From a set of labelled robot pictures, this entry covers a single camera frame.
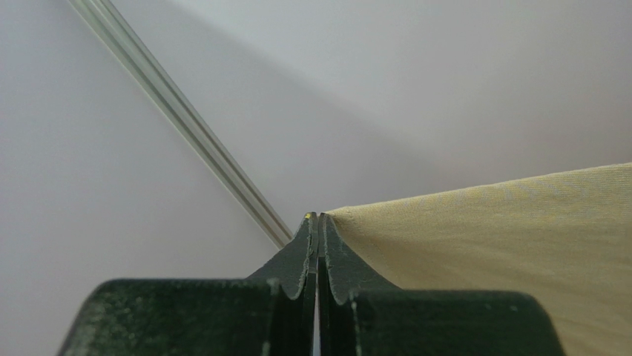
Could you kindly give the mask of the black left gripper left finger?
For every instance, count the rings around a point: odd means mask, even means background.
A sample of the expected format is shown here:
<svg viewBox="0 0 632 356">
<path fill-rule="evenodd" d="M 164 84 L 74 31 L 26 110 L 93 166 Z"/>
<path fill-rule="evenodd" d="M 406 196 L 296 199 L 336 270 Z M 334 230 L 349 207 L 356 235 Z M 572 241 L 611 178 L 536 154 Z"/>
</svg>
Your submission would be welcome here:
<svg viewBox="0 0 632 356">
<path fill-rule="evenodd" d="M 61 355 L 311 355 L 316 213 L 243 279 L 116 279 L 80 308 Z"/>
</svg>

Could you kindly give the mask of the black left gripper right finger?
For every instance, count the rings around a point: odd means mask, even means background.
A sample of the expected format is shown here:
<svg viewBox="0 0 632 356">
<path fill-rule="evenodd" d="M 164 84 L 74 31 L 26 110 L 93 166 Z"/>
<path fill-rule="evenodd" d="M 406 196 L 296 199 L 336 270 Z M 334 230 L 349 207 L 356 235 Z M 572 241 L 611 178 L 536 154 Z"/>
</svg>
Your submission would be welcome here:
<svg viewBox="0 0 632 356">
<path fill-rule="evenodd" d="M 389 282 L 321 214 L 323 355 L 562 355 L 548 313 L 514 291 L 407 290 Z"/>
</svg>

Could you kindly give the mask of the beige t-shirt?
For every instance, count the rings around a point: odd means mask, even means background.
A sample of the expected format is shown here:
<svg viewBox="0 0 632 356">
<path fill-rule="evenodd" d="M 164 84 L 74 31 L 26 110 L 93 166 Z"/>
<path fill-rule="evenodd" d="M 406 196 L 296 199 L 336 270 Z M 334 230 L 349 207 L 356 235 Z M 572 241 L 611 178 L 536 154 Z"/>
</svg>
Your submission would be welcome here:
<svg viewBox="0 0 632 356">
<path fill-rule="evenodd" d="M 330 211 L 345 243 L 403 289 L 535 297 L 569 355 L 631 353 L 631 165 Z"/>
</svg>

